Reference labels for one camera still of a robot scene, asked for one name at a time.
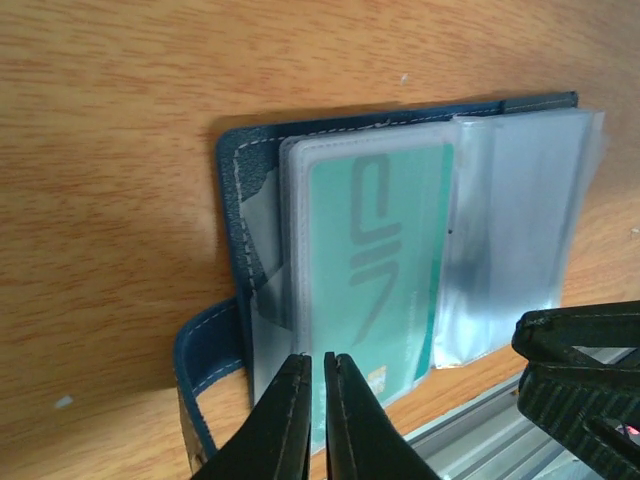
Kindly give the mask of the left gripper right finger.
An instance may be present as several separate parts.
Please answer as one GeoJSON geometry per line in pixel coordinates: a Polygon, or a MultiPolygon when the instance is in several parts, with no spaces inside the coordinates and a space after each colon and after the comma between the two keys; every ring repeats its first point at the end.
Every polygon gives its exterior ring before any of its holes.
{"type": "Polygon", "coordinates": [[[436,479],[394,428],[353,358],[328,352],[326,466],[329,479],[436,479]]]}

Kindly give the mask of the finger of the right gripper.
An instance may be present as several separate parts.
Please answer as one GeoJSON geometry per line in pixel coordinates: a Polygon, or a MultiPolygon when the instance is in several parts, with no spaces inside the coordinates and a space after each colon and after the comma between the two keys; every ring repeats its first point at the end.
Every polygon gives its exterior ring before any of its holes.
{"type": "Polygon", "coordinates": [[[636,479],[639,447],[611,426],[639,426],[639,367],[605,364],[584,348],[637,348],[639,303],[525,313],[513,349],[528,364],[518,409],[604,479],[636,479]]]}

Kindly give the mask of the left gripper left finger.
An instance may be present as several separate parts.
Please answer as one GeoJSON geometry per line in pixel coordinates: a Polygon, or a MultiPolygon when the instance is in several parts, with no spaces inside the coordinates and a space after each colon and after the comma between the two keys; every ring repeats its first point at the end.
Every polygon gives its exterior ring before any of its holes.
{"type": "Polygon", "coordinates": [[[293,354],[249,416],[217,448],[197,401],[189,400],[189,461],[194,479],[307,479],[312,359],[293,354]]]}

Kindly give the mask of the blue leather card holder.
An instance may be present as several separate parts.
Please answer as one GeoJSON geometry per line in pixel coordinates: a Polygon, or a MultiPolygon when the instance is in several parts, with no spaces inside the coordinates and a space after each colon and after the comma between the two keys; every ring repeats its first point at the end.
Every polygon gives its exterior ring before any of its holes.
{"type": "Polygon", "coordinates": [[[286,358],[312,359],[310,455],[326,449],[324,357],[310,349],[310,171],[419,146],[454,147],[449,210],[430,287],[429,330],[409,394],[432,368],[505,346],[519,317],[556,307],[604,116],[575,93],[231,129],[215,146],[236,294],[174,344],[189,455],[189,400],[217,448],[238,431],[286,358]]]}

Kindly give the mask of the aluminium front rail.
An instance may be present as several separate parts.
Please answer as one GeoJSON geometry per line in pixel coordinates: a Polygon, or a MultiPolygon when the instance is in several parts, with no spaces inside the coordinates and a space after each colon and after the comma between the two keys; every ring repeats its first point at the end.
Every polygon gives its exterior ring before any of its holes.
{"type": "MultiPolygon", "coordinates": [[[[638,347],[583,351],[639,367],[638,347]]],[[[520,413],[523,372],[411,432],[407,443],[440,479],[604,479],[520,413]]],[[[639,447],[639,426],[610,424],[639,447]]]]}

